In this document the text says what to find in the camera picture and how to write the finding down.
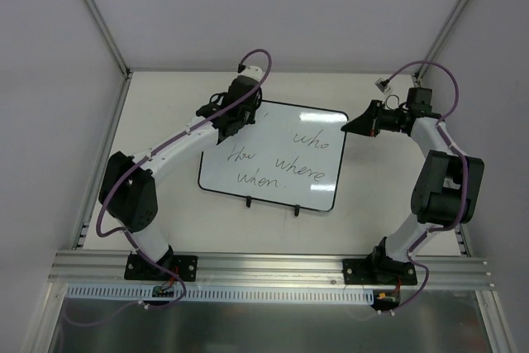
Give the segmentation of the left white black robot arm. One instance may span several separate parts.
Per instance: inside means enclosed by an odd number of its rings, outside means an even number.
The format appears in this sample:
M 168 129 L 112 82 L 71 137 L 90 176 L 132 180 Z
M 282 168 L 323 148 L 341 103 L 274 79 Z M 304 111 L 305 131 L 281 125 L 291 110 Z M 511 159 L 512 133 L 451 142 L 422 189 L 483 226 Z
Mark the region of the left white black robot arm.
M 136 155 L 118 151 L 109 158 L 98 194 L 102 209 L 96 233 L 100 237 L 106 235 L 101 230 L 104 213 L 117 219 L 120 226 L 115 230 L 131 240 L 144 271 L 143 279 L 170 279 L 169 273 L 176 266 L 172 247 L 154 224 L 157 188 L 180 165 L 255 123 L 261 102 L 258 81 L 239 74 L 226 92 L 213 94 L 186 129 L 168 144 Z

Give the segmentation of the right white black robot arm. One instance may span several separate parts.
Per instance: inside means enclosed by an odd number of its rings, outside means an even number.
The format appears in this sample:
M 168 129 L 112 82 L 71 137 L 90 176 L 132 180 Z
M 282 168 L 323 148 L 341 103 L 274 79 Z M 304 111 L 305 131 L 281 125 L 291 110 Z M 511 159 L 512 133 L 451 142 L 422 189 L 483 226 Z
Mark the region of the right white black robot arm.
M 343 260 L 348 285 L 416 284 L 414 257 L 418 251 L 437 234 L 469 222 L 474 215 L 484 162 L 466 155 L 454 143 L 441 115 L 433 112 L 431 98 L 429 88 L 410 88 L 403 106 L 387 109 L 374 100 L 362 115 L 341 128 L 369 137 L 381 131 L 404 133 L 425 157 L 407 219 L 363 260 Z

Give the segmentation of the white whiteboard black frame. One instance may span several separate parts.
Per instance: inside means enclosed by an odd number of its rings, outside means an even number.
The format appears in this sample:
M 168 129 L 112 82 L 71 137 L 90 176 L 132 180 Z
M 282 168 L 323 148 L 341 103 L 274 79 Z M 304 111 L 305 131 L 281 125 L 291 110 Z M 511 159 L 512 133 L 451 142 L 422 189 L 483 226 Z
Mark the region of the white whiteboard black frame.
M 346 113 L 264 101 L 255 124 L 205 150 L 201 189 L 315 212 L 335 205 Z

